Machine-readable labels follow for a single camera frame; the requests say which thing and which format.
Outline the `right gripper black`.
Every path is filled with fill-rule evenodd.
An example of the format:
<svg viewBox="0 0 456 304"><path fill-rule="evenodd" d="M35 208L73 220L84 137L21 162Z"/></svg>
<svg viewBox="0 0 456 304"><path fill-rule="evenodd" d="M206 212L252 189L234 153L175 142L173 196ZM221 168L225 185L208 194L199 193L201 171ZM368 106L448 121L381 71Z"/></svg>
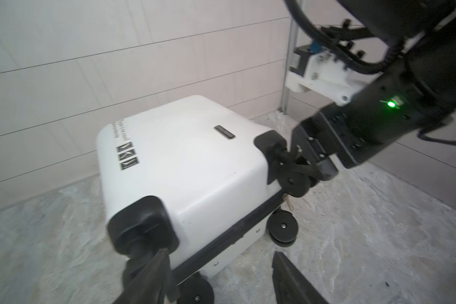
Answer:
<svg viewBox="0 0 456 304"><path fill-rule="evenodd" d="M345 168L356 167L410 132L442 127L451 113L398 60L347 105L332 102L301 122L291 151L279 151L279 178L329 181L338 174L331 155Z"/></svg>

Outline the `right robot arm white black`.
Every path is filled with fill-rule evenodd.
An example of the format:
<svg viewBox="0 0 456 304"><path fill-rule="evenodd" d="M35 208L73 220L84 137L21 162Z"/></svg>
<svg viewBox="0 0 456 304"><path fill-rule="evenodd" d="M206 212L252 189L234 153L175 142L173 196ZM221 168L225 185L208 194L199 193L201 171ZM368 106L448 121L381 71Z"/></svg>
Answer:
<svg viewBox="0 0 456 304"><path fill-rule="evenodd" d="M294 92L331 100L292 133L279 154L282 181L328 181L337 155L356 167L402 136L446 126L456 111L456 1L342 1L361 24L316 27L296 1L293 20L312 39L301 52L304 68L288 72Z"/></svg>

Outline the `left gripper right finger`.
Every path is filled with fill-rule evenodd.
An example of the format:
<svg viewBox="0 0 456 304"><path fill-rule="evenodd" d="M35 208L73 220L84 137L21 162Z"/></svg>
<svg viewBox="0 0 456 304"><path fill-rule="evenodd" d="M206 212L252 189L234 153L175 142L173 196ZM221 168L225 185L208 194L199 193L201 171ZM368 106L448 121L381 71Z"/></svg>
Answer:
<svg viewBox="0 0 456 304"><path fill-rule="evenodd" d="M272 282L277 304L328 304L283 252L272 260Z"/></svg>

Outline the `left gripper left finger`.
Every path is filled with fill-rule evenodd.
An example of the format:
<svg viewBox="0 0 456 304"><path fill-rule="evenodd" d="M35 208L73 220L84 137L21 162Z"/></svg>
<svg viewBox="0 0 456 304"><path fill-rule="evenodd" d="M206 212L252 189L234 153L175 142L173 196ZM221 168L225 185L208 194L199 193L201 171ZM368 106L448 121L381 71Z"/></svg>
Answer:
<svg viewBox="0 0 456 304"><path fill-rule="evenodd" d="M123 279L123 292L113 301L114 304L172 303L180 297L165 248L155 255L129 259Z"/></svg>

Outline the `black and white suitcase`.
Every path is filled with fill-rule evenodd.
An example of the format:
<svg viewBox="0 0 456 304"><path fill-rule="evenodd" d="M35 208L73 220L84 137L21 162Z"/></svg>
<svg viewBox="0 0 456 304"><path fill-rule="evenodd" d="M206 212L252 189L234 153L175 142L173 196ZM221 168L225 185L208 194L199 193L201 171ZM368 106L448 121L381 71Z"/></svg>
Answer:
<svg viewBox="0 0 456 304"><path fill-rule="evenodd" d="M127 261L167 249L180 297L214 303L210 279L265 233L295 242L281 205L315 179L279 178L287 142L206 97L194 95L104 126L96 149L107 231Z"/></svg>

